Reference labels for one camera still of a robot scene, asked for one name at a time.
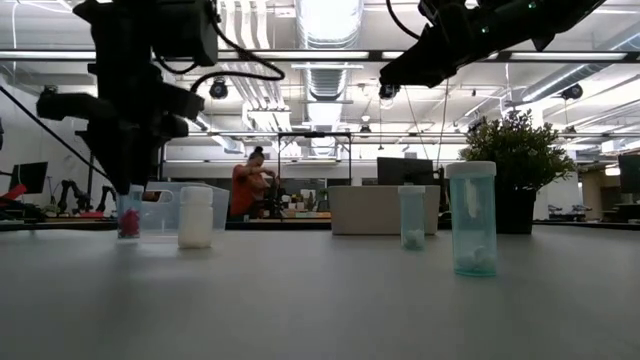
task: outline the person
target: person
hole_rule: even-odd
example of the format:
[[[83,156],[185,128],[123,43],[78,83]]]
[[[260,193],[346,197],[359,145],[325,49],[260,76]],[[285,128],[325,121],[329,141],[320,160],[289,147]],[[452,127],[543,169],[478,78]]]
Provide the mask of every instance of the person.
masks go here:
[[[231,185],[232,218],[244,218],[245,215],[255,218],[260,210],[259,201],[264,199],[264,193],[269,183],[262,177],[266,174],[276,178],[276,173],[262,167],[264,154],[261,146],[257,146],[249,155],[246,165],[236,165],[233,168]]]

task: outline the white plastic bottle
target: white plastic bottle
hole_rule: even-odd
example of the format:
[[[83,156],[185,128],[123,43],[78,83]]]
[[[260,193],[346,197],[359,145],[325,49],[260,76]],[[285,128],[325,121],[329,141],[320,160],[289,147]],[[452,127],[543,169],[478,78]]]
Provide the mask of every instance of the white plastic bottle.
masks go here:
[[[178,245],[183,249],[211,247],[213,241],[213,190],[189,186],[180,191]]]

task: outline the white wall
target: white wall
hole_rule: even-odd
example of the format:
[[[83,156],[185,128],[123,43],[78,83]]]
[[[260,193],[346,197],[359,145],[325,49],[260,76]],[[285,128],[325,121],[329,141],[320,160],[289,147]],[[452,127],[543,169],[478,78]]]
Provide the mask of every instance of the white wall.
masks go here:
[[[0,85],[4,86],[14,97],[16,97],[27,109],[34,114],[37,98],[18,90],[5,83],[0,77]],[[0,150],[0,170],[12,172],[15,164],[32,162],[49,162],[47,176],[51,177],[51,186],[55,188],[64,179],[74,180],[81,190],[87,191],[88,167],[71,154],[66,148],[58,143],[51,135],[40,128],[32,119],[24,114],[17,106],[11,102],[4,94],[0,93],[0,118],[4,127],[4,146]],[[75,135],[76,130],[84,130],[87,122],[80,119],[65,119],[64,121],[42,121],[63,138],[69,145],[73,146],[86,159],[89,159],[89,151],[79,137]],[[9,189],[10,178],[0,176],[0,194],[4,194]],[[102,185],[109,182],[102,176],[94,172],[92,205],[95,207],[100,201]],[[54,191],[56,202],[60,200],[62,187],[58,186]],[[41,206],[49,203],[50,191],[48,181],[42,194],[25,195],[22,200],[28,203]],[[75,199],[70,193],[67,197],[69,209],[75,208]],[[109,199],[107,211],[115,209],[115,204]]]
[[[568,213],[573,205],[582,204],[582,189],[578,186],[578,174],[570,173],[566,180],[558,179],[538,191],[534,208],[534,219],[549,218],[547,205],[562,208],[562,213]]]

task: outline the pink object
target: pink object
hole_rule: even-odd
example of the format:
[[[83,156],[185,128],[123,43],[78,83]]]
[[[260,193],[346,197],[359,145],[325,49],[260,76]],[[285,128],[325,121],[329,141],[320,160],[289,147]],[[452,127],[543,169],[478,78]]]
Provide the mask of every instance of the pink object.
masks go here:
[[[120,236],[140,234],[140,215],[134,209],[127,210],[119,220]]]

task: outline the plastic container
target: plastic container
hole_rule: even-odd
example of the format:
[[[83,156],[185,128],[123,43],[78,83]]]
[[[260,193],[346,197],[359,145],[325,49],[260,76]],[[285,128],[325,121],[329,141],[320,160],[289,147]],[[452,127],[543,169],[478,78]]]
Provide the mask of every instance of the plastic container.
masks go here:
[[[446,168],[450,179],[453,267],[457,274],[496,275],[496,164],[471,161]]]
[[[213,241],[213,190],[185,187],[180,191],[178,245],[183,249],[202,249]]]
[[[185,187],[201,187],[213,191],[213,229],[224,230],[229,209],[229,191],[199,183],[150,182],[147,191],[159,191],[157,202],[142,203],[142,231],[175,235],[180,223],[180,196]]]
[[[424,186],[400,186],[400,237],[407,250],[422,250],[424,239]]]
[[[144,187],[131,185],[127,195],[118,194],[118,238],[136,239],[140,237],[140,213]]]

